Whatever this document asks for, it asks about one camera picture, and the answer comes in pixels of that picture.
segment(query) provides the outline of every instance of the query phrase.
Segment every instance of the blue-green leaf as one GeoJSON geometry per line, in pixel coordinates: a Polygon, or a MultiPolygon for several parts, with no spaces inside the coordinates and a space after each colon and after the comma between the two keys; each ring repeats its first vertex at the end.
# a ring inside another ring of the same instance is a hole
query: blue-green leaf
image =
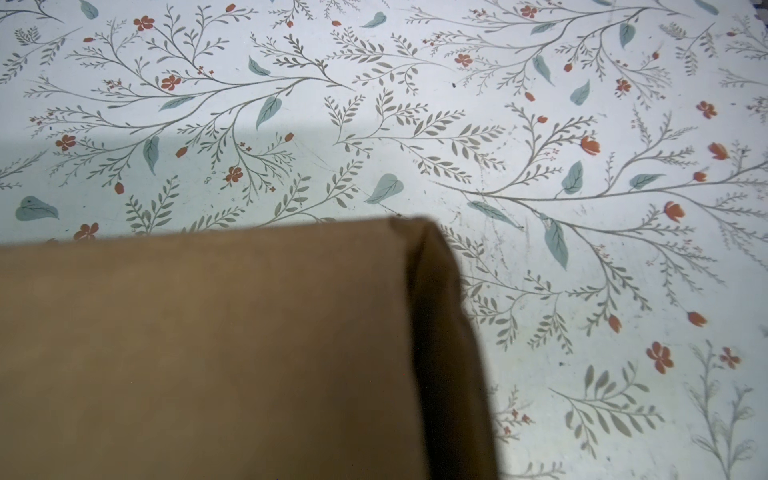
{"type": "Polygon", "coordinates": [[[542,23],[541,25],[536,25],[533,27],[533,30],[531,30],[531,33],[542,33],[544,31],[549,30],[550,28],[554,27],[554,23],[542,23]]]}
{"type": "Polygon", "coordinates": [[[696,2],[696,5],[699,5],[704,10],[708,11],[712,15],[718,15],[720,11],[714,7],[714,5],[710,5],[706,3],[704,0],[694,0],[696,2]]]}
{"type": "Polygon", "coordinates": [[[37,197],[24,197],[16,209],[16,220],[22,222],[46,217],[58,219],[58,210],[56,207],[41,202],[37,197]]]}
{"type": "Polygon", "coordinates": [[[373,16],[373,20],[366,23],[365,25],[362,25],[362,27],[363,28],[378,27],[384,22],[386,22],[386,15],[384,15],[384,12],[377,12],[376,15],[373,16]]]}
{"type": "Polygon", "coordinates": [[[568,171],[568,175],[565,176],[561,185],[566,194],[573,195],[581,190],[583,184],[584,168],[581,166],[581,162],[578,161],[571,165],[571,169],[568,171]]]}
{"type": "Polygon", "coordinates": [[[402,182],[397,179],[397,176],[392,174],[384,174],[379,179],[379,182],[376,184],[376,189],[373,191],[373,194],[371,194],[371,197],[366,200],[366,203],[381,203],[382,200],[402,192],[404,187],[405,186],[402,184],[402,182]]]}
{"type": "Polygon", "coordinates": [[[639,174],[632,177],[632,180],[629,180],[629,184],[636,190],[642,190],[643,187],[648,185],[650,182],[656,180],[658,177],[663,176],[664,174],[639,174]]]}
{"type": "Polygon", "coordinates": [[[474,202],[469,202],[467,205],[474,208],[475,210],[481,211],[487,217],[490,217],[494,220],[501,220],[504,223],[509,223],[514,228],[523,230],[523,227],[521,227],[520,225],[517,225],[512,220],[509,220],[509,217],[504,215],[498,208],[492,207],[491,205],[488,205],[485,202],[481,202],[480,200],[475,200],[474,202]]]}
{"type": "Polygon", "coordinates": [[[626,22],[621,24],[621,27],[619,27],[619,41],[621,42],[622,48],[624,48],[627,43],[632,41],[632,38],[634,38],[634,33],[634,25],[630,25],[626,22]]]}
{"type": "Polygon", "coordinates": [[[176,108],[179,105],[185,104],[185,103],[187,103],[188,101],[190,101],[192,99],[194,99],[194,97],[177,97],[177,98],[174,98],[173,100],[169,100],[169,101],[165,102],[165,105],[160,107],[159,111],[167,110],[168,108],[176,108]]]}
{"type": "Polygon", "coordinates": [[[154,175],[154,165],[157,163],[157,159],[160,158],[160,143],[159,137],[152,137],[144,142],[144,159],[149,165],[149,170],[154,175]]]}
{"type": "Polygon", "coordinates": [[[544,242],[547,244],[549,251],[555,260],[560,263],[563,268],[568,268],[568,247],[565,245],[565,237],[563,235],[563,227],[560,226],[560,222],[552,220],[544,216],[546,221],[550,222],[547,227],[547,231],[544,234],[544,242]]]}
{"type": "Polygon", "coordinates": [[[549,76],[550,76],[549,67],[547,66],[547,62],[544,61],[544,57],[542,57],[541,55],[538,55],[536,58],[534,58],[533,68],[535,68],[536,71],[540,73],[541,76],[544,77],[550,84],[554,85],[552,83],[552,80],[549,79],[549,76]]]}
{"type": "Polygon", "coordinates": [[[257,64],[251,57],[248,57],[248,70],[251,70],[253,73],[257,75],[267,76],[271,71],[267,70],[266,68],[262,68],[257,64]]]}
{"type": "Polygon", "coordinates": [[[94,7],[85,0],[80,0],[80,9],[83,11],[85,17],[88,20],[93,20],[94,18],[98,17],[98,8],[94,7]]]}
{"type": "Polygon", "coordinates": [[[256,120],[256,129],[259,129],[259,125],[274,117],[280,107],[283,105],[283,101],[277,97],[269,97],[264,102],[259,112],[259,117],[256,120]]]}
{"type": "Polygon", "coordinates": [[[571,101],[581,106],[587,100],[587,97],[589,97],[589,80],[583,86],[574,90],[571,94],[571,101]]]}

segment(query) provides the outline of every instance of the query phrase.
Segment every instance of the red flower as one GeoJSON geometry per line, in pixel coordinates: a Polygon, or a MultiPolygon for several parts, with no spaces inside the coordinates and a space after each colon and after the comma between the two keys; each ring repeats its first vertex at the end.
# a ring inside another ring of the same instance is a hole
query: red flower
{"type": "Polygon", "coordinates": [[[236,184],[242,176],[243,171],[240,169],[240,167],[230,167],[230,174],[227,175],[224,180],[228,182],[234,182],[236,184]]]}
{"type": "Polygon", "coordinates": [[[695,326],[704,326],[707,323],[707,319],[698,312],[688,312],[688,321],[695,326]]]}
{"type": "Polygon", "coordinates": [[[600,153],[600,144],[596,140],[590,140],[587,136],[581,139],[581,149],[590,155],[597,155],[600,153]]]}
{"type": "Polygon", "coordinates": [[[698,104],[696,108],[698,108],[699,111],[704,112],[704,117],[706,118],[712,118],[715,115],[717,115],[717,112],[715,111],[715,106],[712,104],[708,104],[705,101],[702,101],[700,104],[698,104]]]}
{"type": "Polygon", "coordinates": [[[64,137],[61,137],[61,140],[56,140],[56,146],[61,147],[61,151],[67,151],[75,145],[76,142],[71,135],[65,135],[64,137]]]}
{"type": "Polygon", "coordinates": [[[614,332],[619,333],[621,331],[621,322],[619,321],[618,317],[615,315],[611,315],[608,317],[608,325],[611,326],[614,332]]]}
{"type": "Polygon", "coordinates": [[[623,95],[627,93],[629,89],[632,88],[632,85],[623,78],[619,78],[618,80],[616,80],[616,83],[618,85],[616,87],[616,91],[619,92],[619,95],[623,95]]]}
{"type": "Polygon", "coordinates": [[[710,149],[710,152],[715,155],[713,157],[715,160],[725,160],[728,158],[728,150],[723,146],[723,144],[712,143],[708,148],[710,149]]]}
{"type": "Polygon", "coordinates": [[[462,67],[464,68],[467,68],[469,64],[472,63],[472,59],[469,55],[464,55],[463,53],[458,54],[458,58],[454,58],[453,61],[462,64],[462,67]]]}
{"type": "Polygon", "coordinates": [[[645,350],[645,353],[648,355],[649,359],[656,361],[654,366],[656,366],[656,370],[658,370],[661,374],[667,372],[665,367],[667,369],[674,367],[674,362],[670,358],[671,352],[669,347],[661,348],[661,344],[659,342],[654,342],[650,349],[645,350]]]}
{"type": "Polygon", "coordinates": [[[141,17],[141,19],[139,18],[134,19],[134,25],[138,25],[138,31],[149,30],[150,28],[152,28],[153,23],[154,23],[154,18],[149,18],[146,15],[141,17]]]}
{"type": "Polygon", "coordinates": [[[74,235],[75,240],[96,240],[94,233],[98,232],[98,223],[94,223],[90,227],[87,223],[83,223],[80,226],[80,230],[74,235]]]}
{"type": "Polygon", "coordinates": [[[526,5],[525,7],[522,8],[520,13],[522,13],[524,17],[534,18],[536,13],[538,13],[538,9],[531,7],[530,5],[526,5]]]}
{"type": "Polygon", "coordinates": [[[672,220],[673,222],[680,222],[680,218],[685,217],[685,212],[683,212],[683,208],[674,202],[667,202],[666,205],[664,205],[664,213],[667,214],[667,216],[672,220]]]}
{"type": "Polygon", "coordinates": [[[171,75],[168,78],[163,78],[163,84],[161,85],[161,88],[166,88],[168,91],[173,91],[173,89],[176,88],[176,85],[180,83],[180,78],[177,78],[175,75],[171,75]]]}
{"type": "Polygon", "coordinates": [[[720,356],[720,361],[727,363],[731,369],[735,369],[736,365],[741,363],[741,359],[737,356],[731,355],[730,348],[728,348],[727,346],[723,347],[723,351],[725,352],[725,354],[720,356]]]}

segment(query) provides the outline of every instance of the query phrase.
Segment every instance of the brown cardboard box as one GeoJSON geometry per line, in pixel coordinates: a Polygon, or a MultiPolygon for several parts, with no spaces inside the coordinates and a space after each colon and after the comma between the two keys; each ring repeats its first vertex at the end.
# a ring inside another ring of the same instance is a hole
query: brown cardboard box
{"type": "Polygon", "coordinates": [[[0,478],[497,478],[424,220],[0,250],[0,478]]]}

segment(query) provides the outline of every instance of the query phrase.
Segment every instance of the vinyl tablecloth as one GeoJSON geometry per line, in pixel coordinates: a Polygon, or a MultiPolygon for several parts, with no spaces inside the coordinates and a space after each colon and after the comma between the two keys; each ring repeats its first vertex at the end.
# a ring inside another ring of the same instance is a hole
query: vinyl tablecloth
{"type": "Polygon", "coordinates": [[[0,241],[426,215],[461,263],[505,478],[765,478],[754,15],[5,0],[0,241]]]}

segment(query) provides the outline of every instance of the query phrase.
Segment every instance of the table surface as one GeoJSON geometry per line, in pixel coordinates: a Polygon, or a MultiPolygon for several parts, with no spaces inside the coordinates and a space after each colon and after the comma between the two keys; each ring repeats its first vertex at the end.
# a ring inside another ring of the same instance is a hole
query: table surface
{"type": "Polygon", "coordinates": [[[208,3],[0,5],[1,242],[428,216],[505,478],[765,478],[749,2],[208,3]]]}

